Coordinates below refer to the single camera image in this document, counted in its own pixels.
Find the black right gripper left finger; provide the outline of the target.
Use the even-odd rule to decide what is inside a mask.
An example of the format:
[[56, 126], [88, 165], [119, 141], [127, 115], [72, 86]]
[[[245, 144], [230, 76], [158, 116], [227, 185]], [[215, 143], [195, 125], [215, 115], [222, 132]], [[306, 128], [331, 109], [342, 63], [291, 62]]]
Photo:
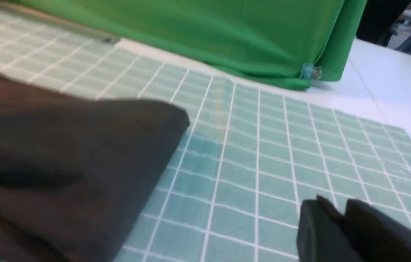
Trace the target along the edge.
[[317, 195], [300, 207], [296, 238], [300, 262], [362, 262], [343, 228], [344, 216], [328, 199]]

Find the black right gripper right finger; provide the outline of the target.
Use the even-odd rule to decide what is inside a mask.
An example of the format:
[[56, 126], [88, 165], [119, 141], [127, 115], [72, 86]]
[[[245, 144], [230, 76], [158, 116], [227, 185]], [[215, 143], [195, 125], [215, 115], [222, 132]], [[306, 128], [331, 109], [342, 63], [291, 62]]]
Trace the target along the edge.
[[411, 262], [411, 229], [361, 200], [347, 201], [344, 230], [365, 262]]

